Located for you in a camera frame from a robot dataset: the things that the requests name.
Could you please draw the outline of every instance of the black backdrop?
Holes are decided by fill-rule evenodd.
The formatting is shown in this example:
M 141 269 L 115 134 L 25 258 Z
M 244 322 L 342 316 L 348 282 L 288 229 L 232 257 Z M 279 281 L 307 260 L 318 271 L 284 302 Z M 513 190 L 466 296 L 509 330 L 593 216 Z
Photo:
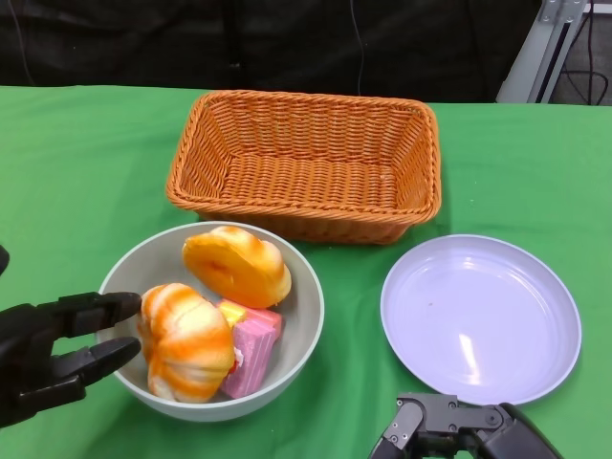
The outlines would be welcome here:
M 0 0 L 0 84 L 27 85 L 9 1 Z M 357 93 L 349 0 L 11 1 L 37 85 Z M 361 92 L 494 100 L 539 4 L 354 0 Z

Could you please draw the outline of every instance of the green table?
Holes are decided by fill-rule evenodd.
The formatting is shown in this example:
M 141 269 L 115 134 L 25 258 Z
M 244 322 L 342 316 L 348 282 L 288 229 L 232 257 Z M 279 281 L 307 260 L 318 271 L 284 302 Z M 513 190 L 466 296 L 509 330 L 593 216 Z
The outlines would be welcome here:
M 144 238 L 195 221 L 164 182 L 198 91 L 0 88 L 0 242 L 12 262 L 0 308 L 97 290 Z M 115 378 L 79 403 L 0 431 L 6 458 L 364 458 L 400 391 L 428 391 L 395 358 L 379 298 L 393 263 L 447 233 L 486 234 L 546 262 L 579 305 L 578 365 L 524 406 L 566 458 L 609 455 L 612 412 L 612 110 L 434 105 L 444 204 L 390 247 L 298 244 L 326 301 L 317 350 L 283 395 L 251 416 L 198 425 L 135 400 Z M 93 342 L 62 341 L 56 352 Z

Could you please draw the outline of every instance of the metal stand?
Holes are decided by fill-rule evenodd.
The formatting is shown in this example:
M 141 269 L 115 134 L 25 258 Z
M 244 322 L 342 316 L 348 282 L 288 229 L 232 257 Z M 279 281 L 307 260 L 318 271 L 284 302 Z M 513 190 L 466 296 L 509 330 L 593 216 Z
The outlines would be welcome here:
M 547 103 L 579 27 L 587 0 L 544 0 L 498 102 Z

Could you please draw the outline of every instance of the bread bun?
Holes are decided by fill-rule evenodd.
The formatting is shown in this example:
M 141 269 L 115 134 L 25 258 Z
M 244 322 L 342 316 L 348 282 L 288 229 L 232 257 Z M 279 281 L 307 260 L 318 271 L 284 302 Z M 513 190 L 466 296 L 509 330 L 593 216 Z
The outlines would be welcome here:
M 276 246 L 240 228 L 189 237 L 183 259 L 215 293 L 249 308 L 274 306 L 291 290 L 291 274 Z
M 158 397 L 206 402 L 234 365 L 230 326 L 187 285 L 161 285 L 146 292 L 139 332 L 149 390 Z

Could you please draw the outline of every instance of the wicker basket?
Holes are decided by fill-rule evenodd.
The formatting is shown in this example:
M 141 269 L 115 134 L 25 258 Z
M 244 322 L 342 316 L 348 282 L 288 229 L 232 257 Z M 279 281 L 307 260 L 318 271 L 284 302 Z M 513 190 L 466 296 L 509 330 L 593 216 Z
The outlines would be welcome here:
M 388 244 L 440 208 L 438 126 L 413 100 L 212 92 L 191 110 L 166 193 L 289 239 Z

